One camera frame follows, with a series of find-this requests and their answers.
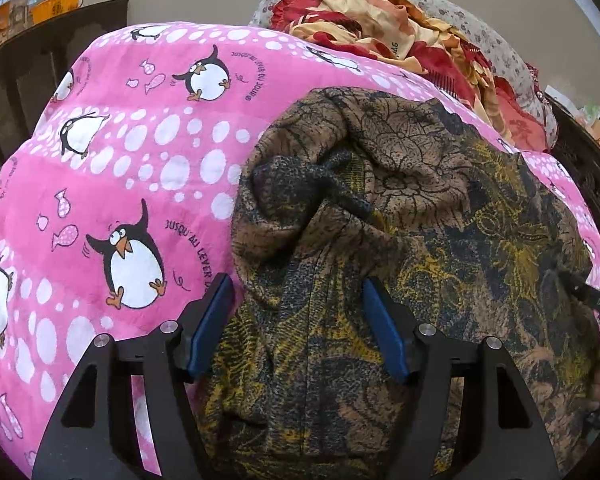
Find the penguin foot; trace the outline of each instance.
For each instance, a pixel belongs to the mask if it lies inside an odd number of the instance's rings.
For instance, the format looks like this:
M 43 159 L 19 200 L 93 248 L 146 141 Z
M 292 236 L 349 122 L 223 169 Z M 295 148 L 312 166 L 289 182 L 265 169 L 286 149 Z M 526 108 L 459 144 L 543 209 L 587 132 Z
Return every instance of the penguin foot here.
M 190 94 L 189 97 L 187 97 L 187 101 L 200 101 L 201 97 L 202 97 L 202 90 L 199 88 L 195 94 Z
M 164 296 L 164 291 L 167 289 L 167 282 L 158 278 L 154 282 L 149 282 L 149 286 L 158 293 L 158 296 Z
M 109 306 L 114 306 L 116 309 L 120 310 L 122 307 L 122 295 L 125 293 L 125 289 L 122 286 L 118 287 L 118 293 L 116 294 L 113 290 L 110 291 L 110 298 L 106 299 L 106 303 Z

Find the orange object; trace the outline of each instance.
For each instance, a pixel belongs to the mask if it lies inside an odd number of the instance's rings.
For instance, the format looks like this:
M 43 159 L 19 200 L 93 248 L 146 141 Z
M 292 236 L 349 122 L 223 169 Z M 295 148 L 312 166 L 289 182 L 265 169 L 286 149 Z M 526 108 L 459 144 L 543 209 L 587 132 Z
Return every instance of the orange object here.
M 9 28 L 9 14 L 11 13 L 11 2 L 3 3 L 0 6 L 0 30 Z
M 80 7 L 82 0 L 45 0 L 31 9 L 34 25 Z

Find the blue gripper pad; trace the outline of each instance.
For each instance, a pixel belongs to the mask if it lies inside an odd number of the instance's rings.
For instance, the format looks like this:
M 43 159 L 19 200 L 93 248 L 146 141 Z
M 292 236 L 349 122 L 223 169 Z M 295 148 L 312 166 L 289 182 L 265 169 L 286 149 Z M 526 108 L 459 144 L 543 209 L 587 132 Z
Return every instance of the blue gripper pad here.
M 387 373 L 399 383 L 406 382 L 410 370 L 404 342 L 371 280 L 362 283 L 362 307 L 378 343 Z
M 187 366 L 187 372 L 191 377 L 198 378 L 211 367 L 211 359 L 232 306 L 234 306 L 234 284 L 231 278 L 225 276 L 191 340 L 191 359 Z

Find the crumpled blanket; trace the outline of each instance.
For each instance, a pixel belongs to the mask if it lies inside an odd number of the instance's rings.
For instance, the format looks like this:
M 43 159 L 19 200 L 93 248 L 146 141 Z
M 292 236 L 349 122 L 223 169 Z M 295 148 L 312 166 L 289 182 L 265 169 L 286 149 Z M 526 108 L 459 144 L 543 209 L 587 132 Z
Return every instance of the crumpled blanket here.
M 409 0 L 282 0 L 271 24 L 321 46 L 429 74 L 511 140 L 490 64 L 480 49 L 453 25 L 430 18 Z
M 520 154 L 437 100 L 311 91 L 243 166 L 232 251 L 244 300 L 198 423 L 215 467 L 261 479 L 375 478 L 401 387 L 361 308 L 366 276 L 445 334 L 506 342 L 558 462 L 576 460 L 593 316 L 556 272 L 590 267 L 571 213 Z M 454 382 L 438 468 L 449 462 Z

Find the dark wooden furniture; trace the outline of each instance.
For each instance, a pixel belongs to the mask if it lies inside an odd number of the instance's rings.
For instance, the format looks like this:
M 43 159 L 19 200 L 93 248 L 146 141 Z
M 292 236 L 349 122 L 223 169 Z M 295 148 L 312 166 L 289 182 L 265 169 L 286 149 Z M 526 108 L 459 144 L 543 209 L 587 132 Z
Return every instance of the dark wooden furniture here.
M 20 143 L 29 139 L 32 126 L 27 126 L 18 78 L 31 69 L 37 56 L 48 55 L 57 87 L 74 62 L 67 59 L 66 48 L 76 31 L 91 24 L 99 25 L 106 32 L 125 27 L 127 7 L 128 0 L 109 0 L 81 7 L 33 25 L 0 45 L 0 86 L 5 89 Z M 39 116 L 42 108 L 36 112 L 34 115 Z M 8 155 L 0 145 L 0 165 Z
M 547 98 L 558 122 L 558 141 L 552 155 L 574 179 L 600 231 L 600 147 L 570 113 Z

